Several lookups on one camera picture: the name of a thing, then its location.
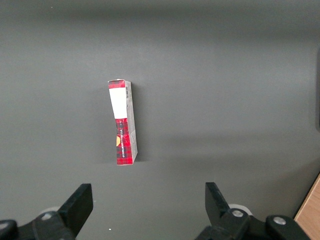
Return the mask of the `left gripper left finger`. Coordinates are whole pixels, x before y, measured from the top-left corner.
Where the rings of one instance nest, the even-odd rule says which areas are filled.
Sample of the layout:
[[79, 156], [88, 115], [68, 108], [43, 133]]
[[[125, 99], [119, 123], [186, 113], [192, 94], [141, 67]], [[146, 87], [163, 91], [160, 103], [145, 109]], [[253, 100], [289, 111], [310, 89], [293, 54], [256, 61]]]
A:
[[47, 210], [25, 225], [0, 221], [2, 240], [75, 240], [93, 210], [92, 185], [81, 184], [58, 210]]

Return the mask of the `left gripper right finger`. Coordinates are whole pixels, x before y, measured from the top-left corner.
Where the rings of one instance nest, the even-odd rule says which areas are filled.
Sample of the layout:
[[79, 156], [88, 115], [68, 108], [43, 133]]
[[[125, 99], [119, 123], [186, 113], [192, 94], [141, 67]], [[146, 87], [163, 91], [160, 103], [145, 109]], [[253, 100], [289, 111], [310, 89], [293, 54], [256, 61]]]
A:
[[269, 215], [260, 221], [238, 207], [230, 207], [214, 182], [205, 184], [205, 210], [211, 225], [197, 240], [308, 240], [309, 236], [284, 215]]

